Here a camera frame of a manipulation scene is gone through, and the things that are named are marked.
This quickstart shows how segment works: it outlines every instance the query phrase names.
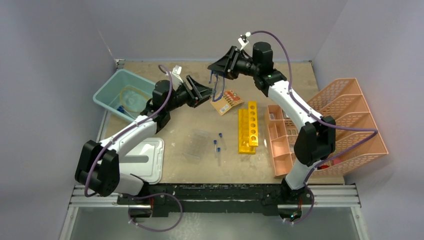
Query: yellow test tube rack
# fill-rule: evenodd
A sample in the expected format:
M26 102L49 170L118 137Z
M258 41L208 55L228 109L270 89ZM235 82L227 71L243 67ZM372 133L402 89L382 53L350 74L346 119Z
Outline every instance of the yellow test tube rack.
M258 146L258 111L255 101L238 110L238 153L255 154Z

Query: gray wall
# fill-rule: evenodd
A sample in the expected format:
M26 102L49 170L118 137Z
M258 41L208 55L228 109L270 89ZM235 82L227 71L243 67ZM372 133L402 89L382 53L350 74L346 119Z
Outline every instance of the gray wall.
M82 0L2 0L0 32L1 239L57 239L114 61Z
M295 61L313 59L347 0L86 0L114 58L215 60L247 31L281 37ZM253 37L254 41L271 40ZM276 59L284 59L275 49Z
M318 86L358 79L389 155L348 176L373 239L423 239L424 1L350 0L314 59Z

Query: plastic bin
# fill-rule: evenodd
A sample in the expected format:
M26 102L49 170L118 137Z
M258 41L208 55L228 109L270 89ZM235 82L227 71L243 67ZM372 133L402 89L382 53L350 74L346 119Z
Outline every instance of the plastic bin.
M132 122L146 107L154 88L153 82L128 70L120 69L94 94L93 101L120 118ZM123 105L122 101L132 109L125 110L124 113L118 111Z

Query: small vial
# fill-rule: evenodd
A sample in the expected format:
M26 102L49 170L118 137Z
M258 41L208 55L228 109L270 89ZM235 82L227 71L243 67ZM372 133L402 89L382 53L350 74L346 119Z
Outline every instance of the small vial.
M218 155L218 166L221 167L221 148L220 147L216 149L216 153Z
M213 145L214 145L214 147L213 147L213 150L215 151L215 158L217 158L218 157L218 154L217 154L217 142L218 141L216 141L216 140L213 140Z
M225 144L223 134L219 133L219 138L221 139L222 145L224 146L224 150L227 150L227 145Z

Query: cable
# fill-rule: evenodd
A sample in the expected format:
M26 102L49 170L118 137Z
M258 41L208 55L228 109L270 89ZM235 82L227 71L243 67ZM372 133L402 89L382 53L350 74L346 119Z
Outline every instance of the cable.
M94 159L94 162L93 162L93 164L91 165L91 168L90 168L90 170L88 171L88 175L87 175L87 180L85 181L85 187L84 187L84 195L87 197L87 198L89 198L89 197L92 197L92 196L94 196L94 195L96 195L97 194L97 192L93 192L92 194L89 194L89 185L90 185L90 180L91 180L91 178L92 178L92 175L93 175L93 172L94 172L94 169L95 169L95 167L96 167L96 165L97 165L97 162L100 160L100 158L103 156L103 154L105 153L105 151L114 143L114 142L116 142L120 137L122 137L122 135L124 135L124 134L126 134L128 131L130 131L130 130L132 130L132 129L134 129L134 128L136 128L137 126L139 126L140 124L143 124L143 123L145 123L145 122L147 122L147 120L150 120L150 119L152 119L154 116L156 116L160 111L162 111L162 109L164 109L164 107L165 107L165 105L168 103L168 101L170 100L170 98L171 98L171 93L172 93L172 89L173 89L173 85L172 85L172 77L171 77L171 73L170 73L170 71L169 71L169 69L166 67L166 66L164 66L164 65L162 65L162 64L159 64L158 65L158 67L159 67L159 70L162 72L162 73L165 73L165 71L166 71L166 73L168 73L168 77L169 77L169 91L168 91L168 95L166 96L166 99L165 99L165 101L163 102L163 104L162 104L162 106L160 106L159 107L159 109L158 110L156 110L154 113L152 113L149 117L147 117L147 118L145 118L145 119L143 119L143 120L141 120L141 121L139 121L139 122L137 122L137 123L134 123L133 125L130 125L129 127L127 127L127 128L125 128L124 130L122 130L120 133L118 133L116 136L114 136L108 143L106 143L106 145L100 150L100 152L99 152L99 154L96 156L96 158Z
M148 226L143 226L143 225L139 224L138 222L136 222L134 219L131 218L130 209L128 209L129 222L136 225L137 227L140 227L142 229L149 230L149 231L152 231L152 232L156 232L156 233L161 233L161 232L166 232L166 231L169 231L169 230L175 228L181 222L181 219L183 219L183 206L181 205L181 202L178 200L178 198L176 198L172 194L162 192L162 193L154 193L154 194L151 194L151 195L148 195L148 196L132 196L132 195L129 195L129 194L123 194L123 195L131 198L132 200L143 200L143 199L148 199L148 198L152 198L152 197L156 197L156 196L160 196L160 195L165 195L165 196L173 198L176 201L176 203L178 204L179 212L180 212L178 220L176 221L176 223L174 225L172 225L168 228L165 228L165 229L154 229L154 228L151 228L151 227L148 227Z
M271 32L269 32L269 31L265 31L265 30L258 30L258 31L252 31L251 32L251 35L254 35L254 34L259 34L259 33L263 33L263 34L267 34L267 35L270 35L271 37L273 37L277 42L278 42L278 44L280 45L280 47L282 48L282 50L284 51L284 55L285 55L285 58L286 58L286 60L287 60L287 65L288 65L288 93L289 93L289 95L290 95L290 97L291 97L291 99L293 99L293 101L300 107L300 108L302 108L305 112L309 112L309 110L305 107L305 106L303 106L296 98L295 98L295 96L293 95L293 91L292 91L292 83L293 83L293 75L292 75L292 65L291 65L291 63L290 63L290 59L289 59L289 54L287 53L287 51L286 51L286 48L284 47L284 45L283 45L283 43L280 41L280 39L277 37L277 36L275 36L273 33L271 33ZM327 159L325 159L325 160L323 160L323 161L321 161L320 163L318 163L318 164L316 164L309 172L308 172L308 174L307 174L307 176L306 176L306 178L305 178L305 180L304 180L304 184L305 184L305 187L306 187L306 189L310 192L310 194L311 194L311 197L312 197L312 204L310 205L310 208L309 208L309 210L307 211L307 213L305 214L305 216L303 216L303 217L301 217L299 220L297 220L296 222L293 222L293 223L299 223L299 222L301 222L303 219L305 219L308 215L309 215L309 213L312 211L312 208L314 207L314 201L315 201L315 198L314 198L314 195L312 194L312 191L311 191L311 189L309 189L309 187L307 186L307 184L308 184L308 180L309 180L309 177L312 175L312 173L314 172L314 170L317 168L317 167L319 167L319 166L321 166L321 165L323 165L323 164L325 164L325 163L327 163L328 161L331 161L331 160L333 160L333 159L335 159L335 158L338 158L338 157L340 157L341 155L343 155L343 154L345 154L345 153L347 153L348 151L350 151L350 150L352 150L352 149L354 149L354 148L356 148L357 146L359 146L359 145L361 145L361 144L363 144L363 143L365 143L366 141L368 141L368 140L370 140L371 138L373 138L375 135L377 135L378 134L378 130L377 129L375 129L375 128L356 128L356 127L345 127L345 126L337 126L337 125L333 125L333 124L329 124L329 123L326 123L326 122L324 122L324 121L322 121L319 117L317 117L317 116L315 116L315 115L313 115L312 113L310 114L310 116L313 118L313 119L315 119L317 122L319 122L321 125L324 125L324 126L327 126L327 127L329 127L329 128L333 128L333 129L340 129L340 130L345 130L345 131L355 131L355 132L372 132L369 136L367 136L366 138L364 138L364 139L362 139L361 141L359 141L359 142L357 142L356 144L354 144L354 145L352 145L352 146L350 146L350 147L348 147L347 149L345 149L345 150L343 150L343 151L341 151L341 152L339 152L339 153L337 153L337 154L335 154L335 155L333 155L332 157L330 157L330 158L327 158Z
M214 75L214 71L210 71L209 83L212 83L212 76L213 75ZM216 82L215 82L214 92L213 92L213 95L212 95L212 102L217 102L217 101L221 100L221 98L224 95L224 89L225 89L225 77L222 76L222 91L221 91L220 95L218 96L218 98L215 98L215 94L217 92L218 80L219 80L218 75L215 74L215 76L216 76Z
M126 87L124 87L124 88L122 88L122 90L120 91L120 93L119 93L119 102L120 102L120 104L122 105L122 107L127 111L127 112L131 112L131 113L139 113L139 112L141 112L141 111L135 111L135 110L131 110L126 104L125 104L125 102L124 102L124 100L122 99L122 95L123 95L123 93L125 92L125 90L131 90L131 91L133 91L133 92L135 92L135 93L137 93L137 94L139 94L141 97L143 97L143 98L145 98L145 99L149 99L149 97L148 96L146 96L146 94L144 94L142 91L140 91L140 90L138 90L137 88L135 88L135 87L132 87L132 86L126 86Z
M129 111L127 111L124 106L122 106L122 108L131 118L133 118L134 120L137 118L137 117L134 117Z

